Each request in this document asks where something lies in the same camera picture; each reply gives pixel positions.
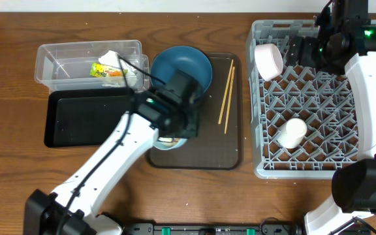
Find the pink white bowl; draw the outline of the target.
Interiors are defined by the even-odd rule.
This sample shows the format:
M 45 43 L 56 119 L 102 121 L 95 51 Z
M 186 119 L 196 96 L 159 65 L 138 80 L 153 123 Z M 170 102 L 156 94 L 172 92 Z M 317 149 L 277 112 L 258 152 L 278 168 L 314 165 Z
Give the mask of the pink white bowl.
M 270 81 L 283 72 L 283 58 L 275 44 L 260 44 L 255 47 L 255 65 L 264 81 Z

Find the white plastic cup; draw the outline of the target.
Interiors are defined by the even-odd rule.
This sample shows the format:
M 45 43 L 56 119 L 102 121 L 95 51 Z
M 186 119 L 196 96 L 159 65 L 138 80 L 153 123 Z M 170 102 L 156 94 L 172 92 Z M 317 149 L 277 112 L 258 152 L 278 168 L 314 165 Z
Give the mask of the white plastic cup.
M 292 118 L 278 128 L 277 142 L 287 149 L 299 146 L 307 132 L 306 123 L 299 118 Z

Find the white tissue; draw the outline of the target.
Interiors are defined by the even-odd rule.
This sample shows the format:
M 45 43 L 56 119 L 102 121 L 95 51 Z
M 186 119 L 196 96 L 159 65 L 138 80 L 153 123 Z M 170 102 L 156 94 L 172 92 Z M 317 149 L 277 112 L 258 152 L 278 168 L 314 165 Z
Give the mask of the white tissue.
M 130 66 L 127 62 L 119 58 L 119 54 L 114 51 L 108 51 L 99 58 L 99 63 L 115 67 L 117 69 L 126 70 L 127 72 L 120 77 L 106 77 L 100 79 L 103 81 L 103 86 L 106 87 L 135 87 L 138 83 L 138 77 L 135 68 Z

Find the light blue bowl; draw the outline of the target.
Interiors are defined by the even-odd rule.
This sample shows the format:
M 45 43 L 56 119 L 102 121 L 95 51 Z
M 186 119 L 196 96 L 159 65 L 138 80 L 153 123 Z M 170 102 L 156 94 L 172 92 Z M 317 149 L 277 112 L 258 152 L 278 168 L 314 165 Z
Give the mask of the light blue bowl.
M 186 143 L 186 138 L 169 138 L 169 137 L 159 137 L 153 146 L 159 150 L 171 150 L 176 149 Z

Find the yellow green snack wrapper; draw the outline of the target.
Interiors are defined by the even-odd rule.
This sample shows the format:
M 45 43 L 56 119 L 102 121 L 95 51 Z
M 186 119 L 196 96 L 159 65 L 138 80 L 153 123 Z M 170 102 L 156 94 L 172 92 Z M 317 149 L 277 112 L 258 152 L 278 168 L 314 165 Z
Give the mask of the yellow green snack wrapper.
M 127 71 L 117 69 L 115 67 L 111 67 L 108 65 L 103 65 L 100 63 L 92 63 L 91 65 L 91 70 L 89 74 L 94 77 L 101 77 L 101 78 L 106 78 L 106 77 L 120 77 L 123 76 Z

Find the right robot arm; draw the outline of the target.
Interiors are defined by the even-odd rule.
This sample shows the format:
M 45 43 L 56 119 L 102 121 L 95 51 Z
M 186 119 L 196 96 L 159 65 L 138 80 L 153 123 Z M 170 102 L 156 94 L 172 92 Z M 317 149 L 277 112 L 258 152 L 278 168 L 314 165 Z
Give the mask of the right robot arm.
M 367 1 L 330 1 L 316 37 L 294 37 L 287 65 L 347 77 L 358 128 L 357 160 L 337 170 L 332 194 L 304 217 L 305 234 L 338 234 L 376 215 L 376 25 Z

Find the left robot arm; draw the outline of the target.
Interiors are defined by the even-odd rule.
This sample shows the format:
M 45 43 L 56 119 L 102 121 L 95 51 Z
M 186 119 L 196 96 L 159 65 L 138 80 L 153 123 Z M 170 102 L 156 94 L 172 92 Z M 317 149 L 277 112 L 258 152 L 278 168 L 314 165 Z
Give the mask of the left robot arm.
M 24 234 L 121 234 L 123 227 L 99 212 L 134 162 L 160 137 L 198 134 L 203 88 L 177 70 L 163 86 L 131 93 L 130 108 L 97 151 L 50 194 L 35 190 L 25 203 Z

